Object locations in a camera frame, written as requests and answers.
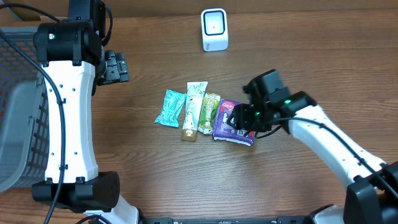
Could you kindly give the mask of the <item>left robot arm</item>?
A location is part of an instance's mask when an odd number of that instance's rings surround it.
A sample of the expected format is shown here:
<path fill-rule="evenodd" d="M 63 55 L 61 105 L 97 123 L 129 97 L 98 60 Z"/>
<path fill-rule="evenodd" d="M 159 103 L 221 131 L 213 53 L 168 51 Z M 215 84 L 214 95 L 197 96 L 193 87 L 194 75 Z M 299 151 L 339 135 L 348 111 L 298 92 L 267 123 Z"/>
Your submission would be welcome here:
<path fill-rule="evenodd" d="M 100 223 L 142 223 L 120 193 L 115 171 L 101 172 L 93 150 L 91 98 L 98 85 L 126 82 L 122 53 L 105 50 L 111 13 L 102 1 L 70 1 L 68 17 L 39 25 L 37 59 L 46 74 L 49 157 L 45 179 L 32 186 L 37 202 L 84 213 Z"/>

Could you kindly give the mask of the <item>green yellow snack pouch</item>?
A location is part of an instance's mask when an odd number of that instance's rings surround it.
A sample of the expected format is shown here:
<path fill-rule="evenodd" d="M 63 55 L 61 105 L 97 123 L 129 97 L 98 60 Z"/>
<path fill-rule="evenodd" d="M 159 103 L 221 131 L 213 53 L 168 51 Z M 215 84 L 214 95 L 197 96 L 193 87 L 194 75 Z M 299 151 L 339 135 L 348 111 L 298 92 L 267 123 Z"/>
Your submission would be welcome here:
<path fill-rule="evenodd" d="M 203 99 L 198 130 L 203 134 L 213 133 L 213 123 L 215 115 L 220 103 L 220 95 L 214 93 L 206 93 Z"/>

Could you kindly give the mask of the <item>teal wet wipes pack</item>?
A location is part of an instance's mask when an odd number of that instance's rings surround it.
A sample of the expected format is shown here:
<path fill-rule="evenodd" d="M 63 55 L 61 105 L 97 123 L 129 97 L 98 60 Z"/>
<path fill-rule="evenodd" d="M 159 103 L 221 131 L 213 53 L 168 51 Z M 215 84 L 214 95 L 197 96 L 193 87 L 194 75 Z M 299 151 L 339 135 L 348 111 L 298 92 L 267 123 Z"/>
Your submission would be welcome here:
<path fill-rule="evenodd" d="M 173 90 L 167 90 L 164 97 L 164 103 L 160 115 L 155 119 L 154 123 L 173 128 L 179 127 L 178 117 L 185 104 L 186 94 Z"/>

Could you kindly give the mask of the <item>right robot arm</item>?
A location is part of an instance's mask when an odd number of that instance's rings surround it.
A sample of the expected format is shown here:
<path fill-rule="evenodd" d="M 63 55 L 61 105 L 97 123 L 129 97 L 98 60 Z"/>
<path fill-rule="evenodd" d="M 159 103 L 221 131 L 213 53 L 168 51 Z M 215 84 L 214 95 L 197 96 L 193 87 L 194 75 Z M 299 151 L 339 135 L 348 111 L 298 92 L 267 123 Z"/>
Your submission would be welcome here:
<path fill-rule="evenodd" d="M 397 163 L 388 164 L 355 143 L 307 93 L 292 94 L 277 70 L 253 78 L 243 92 L 249 103 L 234 107 L 228 125 L 257 139 L 284 129 L 308 146 L 346 190 L 344 206 L 319 208 L 303 223 L 397 223 Z"/>

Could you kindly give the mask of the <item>white cream tube gold cap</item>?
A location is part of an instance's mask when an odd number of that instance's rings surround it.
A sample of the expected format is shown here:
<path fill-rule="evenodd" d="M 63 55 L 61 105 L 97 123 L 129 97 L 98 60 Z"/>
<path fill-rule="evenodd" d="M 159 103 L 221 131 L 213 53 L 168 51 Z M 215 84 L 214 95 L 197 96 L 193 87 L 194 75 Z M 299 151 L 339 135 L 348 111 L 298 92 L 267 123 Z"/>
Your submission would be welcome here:
<path fill-rule="evenodd" d="M 197 140 L 198 122 L 208 82 L 188 82 L 185 102 L 185 117 L 182 127 L 182 140 Z"/>

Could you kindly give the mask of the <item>purple sanitary pad pack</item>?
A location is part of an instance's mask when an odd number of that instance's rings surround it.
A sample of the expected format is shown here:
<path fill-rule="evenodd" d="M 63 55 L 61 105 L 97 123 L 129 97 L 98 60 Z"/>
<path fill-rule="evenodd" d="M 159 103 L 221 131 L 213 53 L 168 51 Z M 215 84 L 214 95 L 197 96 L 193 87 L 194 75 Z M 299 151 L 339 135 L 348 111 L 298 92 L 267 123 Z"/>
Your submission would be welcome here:
<path fill-rule="evenodd" d="M 227 124 L 233 108 L 240 102 L 221 99 L 213 123 L 213 139 L 235 142 L 251 146 L 254 143 L 254 133 L 244 135 L 245 130 L 237 130 Z"/>

